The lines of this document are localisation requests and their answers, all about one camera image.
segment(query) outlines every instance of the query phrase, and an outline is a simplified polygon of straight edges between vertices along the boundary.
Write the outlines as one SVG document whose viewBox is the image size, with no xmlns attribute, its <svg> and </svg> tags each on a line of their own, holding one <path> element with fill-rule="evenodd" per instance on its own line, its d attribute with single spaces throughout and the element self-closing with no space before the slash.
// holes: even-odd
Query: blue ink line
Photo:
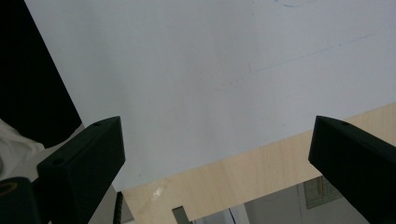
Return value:
<svg viewBox="0 0 396 224">
<path fill-rule="evenodd" d="M 312 52 L 312 53 L 309 53 L 309 54 L 305 54 L 304 56 L 300 56 L 300 57 L 297 57 L 297 58 L 294 58 L 294 59 L 287 60 L 287 61 L 285 61 L 283 63 L 278 63 L 278 64 L 274 64 L 274 65 L 271 65 L 271 66 L 268 66 L 268 67 L 264 67 L 264 68 L 256 70 L 256 73 L 257 72 L 262 72 L 264 70 L 268 70 L 268 69 L 271 69 L 271 68 L 274 68 L 274 67 L 278 67 L 278 66 L 281 66 L 281 65 L 286 64 L 286 63 L 291 63 L 291 62 L 294 62 L 294 61 L 297 61 L 297 60 L 301 60 L 301 59 L 304 59 L 304 58 L 307 58 L 307 57 L 311 57 L 313 55 L 320 54 L 321 52 L 327 51 L 329 49 L 340 48 L 340 47 L 342 47 L 344 45 L 347 45 L 347 44 L 350 44 L 352 42 L 361 40 L 363 38 L 367 38 L 367 37 L 369 37 L 371 35 L 374 35 L 374 34 L 364 35 L 364 36 L 361 36 L 361 37 L 358 37 L 358 38 L 355 38 L 355 39 L 348 40 L 347 42 L 339 44 L 339 45 L 336 45 L 336 46 L 328 47 L 326 49 L 321 49 L 321 50 L 318 50 L 318 51 L 315 51 L 315 52 Z"/>
<path fill-rule="evenodd" d="M 300 5 L 282 4 L 282 6 L 284 6 L 284 7 L 301 7 L 301 6 L 305 5 L 305 4 L 314 3 L 314 2 L 317 2 L 317 1 L 318 1 L 318 0 L 305 1 L 305 2 L 301 3 Z"/>
</svg>

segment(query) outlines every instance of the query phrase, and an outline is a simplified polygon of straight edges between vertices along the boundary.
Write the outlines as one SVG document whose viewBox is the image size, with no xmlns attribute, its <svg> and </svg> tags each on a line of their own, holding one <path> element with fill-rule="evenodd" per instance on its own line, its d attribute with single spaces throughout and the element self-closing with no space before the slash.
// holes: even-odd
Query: screw hole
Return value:
<svg viewBox="0 0 396 224">
<path fill-rule="evenodd" d="M 52 162 L 52 165 L 60 165 L 64 162 L 64 159 L 56 159 Z"/>
<path fill-rule="evenodd" d="M 12 192 L 14 189 L 17 188 L 17 186 L 18 183 L 16 182 L 8 182 L 0 185 L 0 197 Z"/>
</svg>

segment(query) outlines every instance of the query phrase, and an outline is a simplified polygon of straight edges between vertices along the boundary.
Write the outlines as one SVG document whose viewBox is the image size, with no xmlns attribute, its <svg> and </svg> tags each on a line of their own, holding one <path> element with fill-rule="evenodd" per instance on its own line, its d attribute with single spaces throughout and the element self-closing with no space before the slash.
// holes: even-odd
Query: light wood surface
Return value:
<svg viewBox="0 0 396 224">
<path fill-rule="evenodd" d="M 396 145 L 396 103 L 346 121 Z M 205 217 L 320 176 L 308 161 L 312 131 L 231 158 L 123 191 L 138 224 L 177 224 L 172 209 L 190 220 Z"/>
</svg>

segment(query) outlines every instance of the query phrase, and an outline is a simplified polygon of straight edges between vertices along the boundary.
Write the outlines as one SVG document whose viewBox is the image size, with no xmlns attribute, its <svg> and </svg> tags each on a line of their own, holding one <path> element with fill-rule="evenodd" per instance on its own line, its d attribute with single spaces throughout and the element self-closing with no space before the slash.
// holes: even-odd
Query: wooden surface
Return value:
<svg viewBox="0 0 396 224">
<path fill-rule="evenodd" d="M 346 121 L 396 145 L 396 103 Z M 177 224 L 172 209 L 190 220 L 205 217 L 320 175 L 308 161 L 312 131 L 240 155 L 123 191 L 138 224 Z"/>
</svg>

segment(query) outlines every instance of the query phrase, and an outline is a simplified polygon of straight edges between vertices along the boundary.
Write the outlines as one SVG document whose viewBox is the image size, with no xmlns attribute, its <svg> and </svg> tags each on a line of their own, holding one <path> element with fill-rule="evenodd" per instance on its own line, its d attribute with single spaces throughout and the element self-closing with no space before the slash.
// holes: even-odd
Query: pen mark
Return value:
<svg viewBox="0 0 396 224">
<path fill-rule="evenodd" d="M 317 2 L 318 0 L 274 0 L 274 2 L 281 4 L 284 7 L 302 7 L 303 5 Z"/>
<path fill-rule="evenodd" d="M 255 72 L 256 73 L 262 72 L 264 70 L 268 70 L 268 69 L 271 69 L 271 68 L 274 68 L 274 67 L 279 67 L 279 66 L 284 65 L 286 63 L 292 63 L 292 62 L 295 62 L 295 61 L 298 61 L 298 60 L 301 60 L 301 59 L 304 59 L 304 58 L 308 58 L 308 57 L 314 56 L 316 54 L 320 54 L 320 53 L 322 53 L 324 51 L 327 51 L 327 50 L 330 50 L 330 49 L 337 49 L 337 48 L 343 47 L 345 45 L 348 45 L 348 44 L 350 44 L 352 42 L 355 42 L 355 41 L 358 41 L 358 40 L 362 40 L 362 39 L 367 38 L 367 37 L 372 36 L 372 35 L 374 35 L 374 34 L 360 36 L 358 38 L 354 38 L 354 39 L 348 40 L 347 42 L 344 42 L 344 43 L 341 43 L 341 44 L 338 44 L 338 45 L 334 45 L 334 46 L 328 47 L 326 49 L 320 49 L 318 51 L 315 51 L 315 52 L 312 52 L 312 53 L 308 53 L 308 54 L 305 54 L 303 56 L 300 56 L 300 57 L 297 57 L 297 58 L 293 58 L 293 59 L 287 60 L 287 61 L 282 62 L 282 63 L 277 63 L 277 64 L 274 64 L 274 65 L 270 65 L 270 66 L 258 69 Z"/>
</svg>

